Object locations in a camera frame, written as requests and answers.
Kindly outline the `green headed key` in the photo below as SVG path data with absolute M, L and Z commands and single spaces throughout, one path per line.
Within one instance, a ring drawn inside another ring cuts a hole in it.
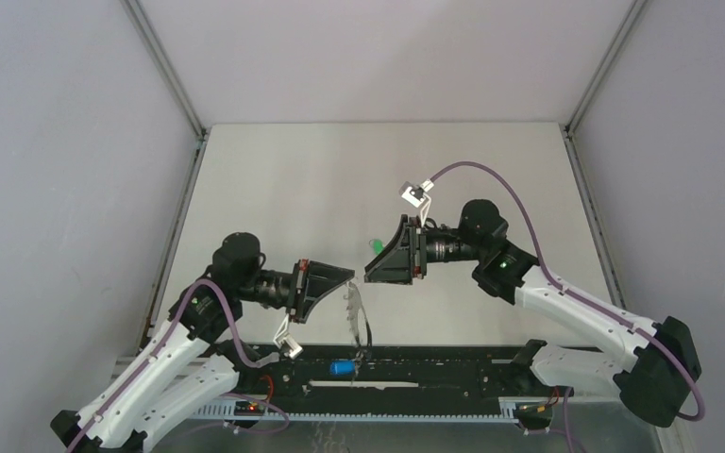
M 373 250 L 375 255 L 380 254 L 384 249 L 384 244 L 380 239 L 372 239 L 369 241 L 369 246 Z

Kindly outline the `metal oval keyring plate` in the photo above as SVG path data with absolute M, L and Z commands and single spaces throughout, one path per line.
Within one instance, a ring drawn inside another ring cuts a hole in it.
M 363 304 L 362 294 L 354 281 L 346 284 L 346 320 L 355 343 L 355 361 L 371 359 L 373 352 L 373 333 Z

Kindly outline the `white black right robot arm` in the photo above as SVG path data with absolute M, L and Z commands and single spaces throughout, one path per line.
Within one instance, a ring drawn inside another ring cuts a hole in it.
M 472 278 L 486 294 L 532 310 L 581 335 L 595 348 L 575 351 L 527 342 L 511 370 L 514 387 L 536 394 L 545 386 L 584 386 L 616 396 L 639 419 L 669 428 L 697 421 L 683 405 L 701 376 L 691 330 L 668 316 L 657 322 L 567 285 L 540 259 L 511 243 L 509 224 L 485 199 L 468 201 L 456 227 L 401 215 L 392 240 L 364 267 L 367 283 L 410 285 L 431 263 L 473 261 Z

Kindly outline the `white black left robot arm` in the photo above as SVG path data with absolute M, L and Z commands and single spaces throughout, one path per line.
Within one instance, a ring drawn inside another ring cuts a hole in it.
M 249 393 L 260 371 L 293 360 L 301 345 L 289 331 L 318 302 L 349 283 L 352 269 L 298 260 L 291 272 L 267 270 L 260 240 L 232 233 L 171 307 L 168 318 L 127 369 L 91 403 L 60 411 L 51 429 L 68 452 L 149 452 L 171 429 L 215 397 Z M 255 356 L 239 334 L 245 302 L 282 310 L 276 351 Z

